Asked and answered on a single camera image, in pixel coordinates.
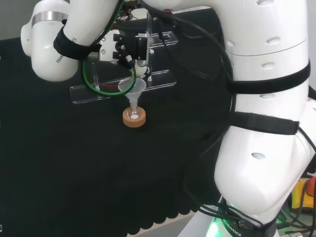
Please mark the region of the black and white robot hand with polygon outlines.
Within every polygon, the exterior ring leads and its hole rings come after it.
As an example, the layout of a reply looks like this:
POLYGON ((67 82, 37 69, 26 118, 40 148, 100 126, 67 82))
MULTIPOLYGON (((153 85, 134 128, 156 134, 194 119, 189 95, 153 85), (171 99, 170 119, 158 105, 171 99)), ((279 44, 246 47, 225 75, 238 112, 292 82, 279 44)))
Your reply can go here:
MULTIPOLYGON (((101 48, 99 50, 99 62, 109 62, 113 65, 119 65, 119 59, 113 58, 113 52, 117 52, 115 45, 116 41, 113 41, 114 34, 122 34, 125 35, 123 31, 120 30, 110 30, 105 36, 101 38, 99 43, 101 44, 101 48)), ((148 69, 148 62, 144 60, 135 60, 135 69, 136 75, 138 77, 143 78, 144 74, 148 69)))

